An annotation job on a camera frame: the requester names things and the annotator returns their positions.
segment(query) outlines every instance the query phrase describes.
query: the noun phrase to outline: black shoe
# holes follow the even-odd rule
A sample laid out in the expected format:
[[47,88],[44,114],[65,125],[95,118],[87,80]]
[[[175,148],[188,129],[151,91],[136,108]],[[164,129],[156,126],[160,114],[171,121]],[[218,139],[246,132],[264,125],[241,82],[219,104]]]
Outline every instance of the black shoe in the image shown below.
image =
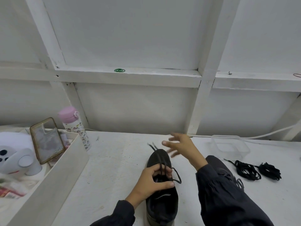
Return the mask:
[[216,158],[215,156],[207,156],[206,160],[217,172],[217,174],[226,177],[230,181],[234,182],[239,188],[244,190],[243,182],[241,181],[241,179],[239,178],[236,180],[228,167],[226,167],[226,165],[220,159]]
[[[146,167],[151,167],[160,163],[161,171],[161,174],[153,177],[153,180],[155,182],[176,181],[181,184],[181,178],[178,172],[171,166],[170,158],[167,152],[163,149],[158,149],[155,145],[154,147],[156,149],[150,144],[149,146],[152,147],[154,152],[150,156]],[[174,169],[180,181],[168,178],[165,175],[166,173],[163,175],[164,169],[162,168],[162,164]],[[167,190],[157,191],[154,194],[152,194],[149,198],[147,198],[146,216],[150,226],[171,226],[178,212],[178,200],[178,193],[175,187]]]

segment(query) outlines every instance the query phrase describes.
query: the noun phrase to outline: pink bottle lid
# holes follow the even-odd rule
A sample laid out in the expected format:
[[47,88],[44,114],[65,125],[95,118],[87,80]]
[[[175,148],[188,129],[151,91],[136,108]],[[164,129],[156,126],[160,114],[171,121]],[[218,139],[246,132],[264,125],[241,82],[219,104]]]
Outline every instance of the pink bottle lid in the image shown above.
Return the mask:
[[58,112],[58,117],[63,123],[69,124],[78,120],[79,112],[73,106],[68,106]]

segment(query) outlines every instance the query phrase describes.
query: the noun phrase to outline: person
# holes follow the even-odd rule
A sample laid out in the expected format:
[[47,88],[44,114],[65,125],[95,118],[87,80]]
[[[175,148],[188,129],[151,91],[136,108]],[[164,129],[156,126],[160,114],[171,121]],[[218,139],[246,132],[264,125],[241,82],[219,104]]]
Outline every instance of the person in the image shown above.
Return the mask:
[[[172,133],[169,141],[163,141],[162,145],[170,148],[167,152],[172,153],[171,158],[182,155],[196,169],[201,217],[206,226],[273,226],[269,217],[242,189],[225,176],[219,175],[208,164],[190,137]],[[145,168],[132,192],[125,200],[118,201],[112,215],[103,217],[91,226],[132,226],[135,221],[135,209],[142,201],[158,190],[175,186],[172,181],[153,181],[153,176],[159,173],[159,168],[159,164]],[[172,170],[166,167],[166,171],[170,177]]]

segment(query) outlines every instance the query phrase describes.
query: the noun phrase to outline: person's right hand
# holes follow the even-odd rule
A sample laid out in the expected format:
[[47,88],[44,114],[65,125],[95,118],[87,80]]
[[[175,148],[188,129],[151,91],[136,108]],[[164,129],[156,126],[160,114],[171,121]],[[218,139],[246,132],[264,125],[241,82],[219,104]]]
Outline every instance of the person's right hand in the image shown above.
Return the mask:
[[170,137],[169,141],[162,141],[163,146],[170,148],[167,152],[173,152],[171,158],[177,155],[183,155],[197,171],[208,164],[189,136],[180,133],[171,133],[171,135],[173,137]]

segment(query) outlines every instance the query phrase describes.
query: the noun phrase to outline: black sleeve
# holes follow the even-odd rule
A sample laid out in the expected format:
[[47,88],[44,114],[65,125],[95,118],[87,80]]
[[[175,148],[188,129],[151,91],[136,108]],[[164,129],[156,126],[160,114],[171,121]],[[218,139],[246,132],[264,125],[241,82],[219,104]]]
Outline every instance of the black sleeve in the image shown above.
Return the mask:
[[114,212],[95,221],[90,226],[132,226],[135,222],[134,207],[128,201],[118,201]]
[[211,165],[196,173],[201,216],[206,226],[273,226],[269,217],[243,190]]

